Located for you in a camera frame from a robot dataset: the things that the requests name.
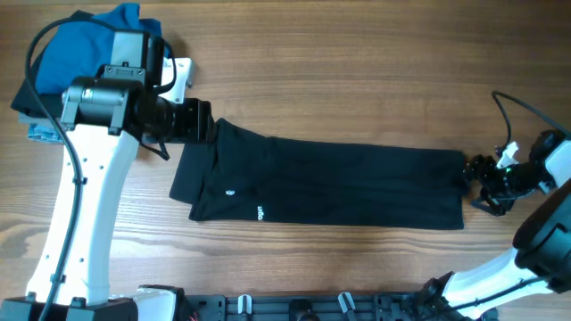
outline folded black clothing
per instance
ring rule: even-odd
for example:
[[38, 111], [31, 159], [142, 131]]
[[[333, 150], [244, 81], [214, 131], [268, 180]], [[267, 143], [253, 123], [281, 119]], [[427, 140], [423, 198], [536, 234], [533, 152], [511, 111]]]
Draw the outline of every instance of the folded black clothing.
[[217, 121], [212, 144], [186, 144], [170, 189], [190, 219], [461, 229], [458, 151], [265, 137]]

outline wooden surface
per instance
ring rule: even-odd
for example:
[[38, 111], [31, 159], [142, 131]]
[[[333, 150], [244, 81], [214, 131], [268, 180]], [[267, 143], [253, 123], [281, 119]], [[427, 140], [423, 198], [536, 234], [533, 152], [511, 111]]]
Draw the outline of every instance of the wooden surface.
[[[0, 298], [24, 293], [62, 162], [61, 146], [26, 139], [9, 104], [43, 26], [78, 9], [113, 7], [87, 2], [0, 6]], [[264, 135], [490, 154], [506, 134], [493, 89], [571, 127], [571, 5], [564, 2], [144, 3], [141, 15], [159, 19], [176, 53], [197, 64], [187, 95], [211, 101], [216, 118]], [[507, 105], [524, 160], [548, 126]], [[466, 229], [453, 232], [196, 224], [188, 205], [168, 197], [182, 146], [169, 148], [168, 162], [141, 151], [128, 174], [112, 242], [113, 292], [139, 284], [228, 295], [414, 291], [508, 249], [544, 199], [518, 202], [504, 218], [466, 201]], [[501, 319], [568, 320], [570, 307], [569, 294], [534, 296], [501, 307]]]

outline cable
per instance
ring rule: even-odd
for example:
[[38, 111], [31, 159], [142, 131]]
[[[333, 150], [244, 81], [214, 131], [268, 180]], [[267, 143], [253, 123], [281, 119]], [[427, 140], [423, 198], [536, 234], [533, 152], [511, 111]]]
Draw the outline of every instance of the cable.
[[[70, 22], [91, 22], [91, 23], [100, 25], [102, 27], [106, 27], [107, 29], [109, 29], [113, 32], [116, 31], [116, 28], [114, 28], [111, 24], [108, 24], [106, 22], [99, 21], [96, 19], [90, 19], [90, 18], [86, 18], [86, 19], [84, 19], [84, 18], [60, 19], [58, 21], [54, 21], [54, 22], [50, 23], [49, 25], [45, 26], [43, 29], [41, 29], [37, 33], [37, 35], [32, 40], [31, 44], [29, 45], [29, 49], [28, 49], [28, 52], [26, 54], [26, 65], [25, 65], [25, 81], [26, 81], [26, 84], [29, 86], [31, 93], [32, 93], [32, 96], [34, 97], [34, 100], [36, 101], [40, 110], [50, 120], [50, 122], [54, 126], [55, 131], [62, 138], [63, 145], [65, 146], [66, 150], [68, 151], [68, 154], [70, 155], [70, 162], [71, 162], [71, 165], [73, 166], [73, 184], [75, 184], [75, 190], [74, 190], [74, 194], [73, 194], [73, 204], [71, 207], [70, 222], [68, 224], [68, 228], [67, 228], [67, 231], [65, 233], [65, 237], [63, 239], [62, 252], [60, 253], [60, 258], [58, 259], [57, 265], [55, 267], [55, 272], [51, 277], [52, 287], [50, 288], [50, 292], [47, 296], [46, 303], [45, 303], [44, 308], [42, 309], [42, 312], [39, 316], [40, 321], [44, 321], [47, 319], [47, 316], [49, 315], [49, 310], [50, 310], [51, 306], [54, 304], [55, 295], [59, 290], [60, 284], [62, 283], [63, 269], [65, 267], [65, 263], [66, 263], [67, 258], [68, 258], [71, 239], [74, 235], [75, 227], [76, 227], [78, 216], [79, 216], [79, 204], [81, 201], [81, 192], [82, 192], [82, 187], [84, 184], [84, 178], [83, 178], [83, 173], [81, 170], [81, 165], [79, 163], [78, 154], [77, 154], [75, 148], [73, 147], [71, 140], [68, 138], [67, 134], [65, 133], [65, 130], [62, 128], [62, 125], [59, 123], [59, 121], [54, 116], [52, 116], [50, 114], [50, 112], [47, 110], [47, 108], [42, 103], [42, 100], [40, 99], [39, 92], [37, 91], [36, 86], [32, 80], [32, 77], [31, 77], [31, 71], [30, 71], [31, 67], [30, 66], [31, 66], [32, 56], [34, 54], [34, 49], [36, 48], [37, 43], [39, 43], [39, 40], [47, 32], [49, 32], [51, 29], [58, 27], [58, 26], [61, 26], [62, 24], [65, 24], [65, 23], [70, 23]], [[167, 91], [171, 90], [171, 88], [174, 87], [174, 84], [177, 80], [177, 69], [176, 69], [176, 65], [175, 65], [175, 55], [174, 55], [174, 52], [172, 51], [171, 46], [167, 42], [165, 42], [165, 46], [170, 51], [170, 55], [171, 55], [171, 59], [173, 62], [173, 67], [174, 67], [174, 71], [173, 71], [174, 77], [168, 85], [159, 86], [156, 88], [158, 89], [158, 91], [164, 90], [164, 92], [166, 93]]]
[[554, 128], [562, 131], [567, 137], [571, 137], [571, 133], [568, 130], [564, 129], [560, 124], [555, 122], [553, 119], [550, 119], [549, 117], [545, 116], [541, 111], [538, 111], [533, 106], [531, 106], [529, 103], [522, 102], [521, 100], [519, 100], [515, 97], [504, 94], [504, 93], [499, 92], [497, 90], [494, 90], [494, 91], [492, 91], [492, 98], [498, 104], [498, 108], [500, 109], [501, 114], [503, 115], [503, 118], [506, 120], [506, 127], [508, 128], [508, 138], [506, 140], [506, 143], [501, 147], [502, 150], [505, 150], [506, 147], [508, 147], [509, 142], [511, 142], [511, 124], [509, 123], [508, 114], [506, 113], [506, 110], [504, 109], [503, 105], [501, 104], [500, 99], [498, 99], [498, 96], [505, 98], [505, 99], [508, 99], [508, 100], [510, 100], [514, 103], [517, 103], [518, 105], [526, 108], [530, 112], [534, 113], [535, 115], [537, 115], [541, 119], [543, 119], [543, 121], [552, 125]]
[[441, 315], [448, 314], [448, 313], [451, 313], [451, 312], [454, 312], [454, 311], [458, 311], [458, 310], [462, 310], [462, 309], [465, 309], [465, 308], [477, 307], [477, 306], [479, 306], [480, 304], [484, 304], [484, 303], [489, 302], [489, 301], [491, 301], [491, 300], [499, 299], [499, 298], [501, 298], [501, 297], [503, 297], [503, 296], [506, 296], [506, 295], [508, 295], [508, 294], [510, 294], [510, 293], [512, 293], [512, 292], [515, 292], [515, 291], [517, 291], [517, 290], [519, 290], [519, 289], [522, 289], [522, 288], [528, 286], [529, 284], [534, 284], [534, 283], [541, 282], [541, 281], [545, 281], [545, 280], [548, 280], [548, 279], [549, 279], [549, 278], [546, 277], [546, 276], [533, 277], [533, 278], [527, 279], [527, 280], [525, 280], [525, 281], [522, 281], [522, 282], [520, 282], [519, 284], [516, 284], [516, 285], [514, 285], [514, 286], [512, 286], [512, 287], [510, 287], [510, 288], [508, 288], [508, 289], [506, 289], [506, 290], [497, 292], [497, 293], [495, 293], [494, 295], [491, 295], [491, 296], [489, 296], [489, 297], [486, 297], [486, 298], [483, 298], [483, 299], [480, 299], [480, 300], [475, 300], [475, 301], [473, 301], [473, 302], [469, 302], [469, 303], [465, 303], [465, 304], [460, 304], [460, 305], [458, 305], [458, 306], [456, 306], [456, 307], [452, 307], [452, 308], [449, 308], [449, 309], [444, 309], [444, 310], [442, 310], [442, 311], [440, 311], [440, 312], [438, 312], [438, 313], [433, 314], [433, 315], [430, 316], [430, 317], [425, 317], [425, 318], [423, 318], [423, 319], [420, 319], [420, 321], [427, 321], [427, 320], [430, 320], [430, 319], [432, 319], [432, 318], [439, 317], [439, 316], [441, 316]]

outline black shorts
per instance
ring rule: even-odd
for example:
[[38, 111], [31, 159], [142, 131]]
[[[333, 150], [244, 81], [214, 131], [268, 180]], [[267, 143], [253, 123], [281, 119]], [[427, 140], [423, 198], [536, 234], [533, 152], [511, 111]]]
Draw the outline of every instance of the black shorts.
[[462, 152], [264, 137], [217, 121], [187, 144], [170, 197], [190, 219], [461, 229]]

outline blue cloth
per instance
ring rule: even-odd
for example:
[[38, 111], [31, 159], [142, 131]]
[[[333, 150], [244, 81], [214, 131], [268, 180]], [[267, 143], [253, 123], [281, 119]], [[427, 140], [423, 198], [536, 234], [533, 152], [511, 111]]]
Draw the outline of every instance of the blue cloth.
[[[139, 20], [139, 4], [120, 4], [95, 19], [119, 29], [141, 29], [161, 35], [161, 23]], [[113, 32], [90, 22], [72, 22], [59, 27], [44, 52], [37, 72], [40, 94], [61, 94], [77, 76], [94, 76], [101, 65], [111, 62]]]
[[38, 124], [29, 124], [28, 139], [40, 143], [61, 143], [62, 138], [53, 128]]

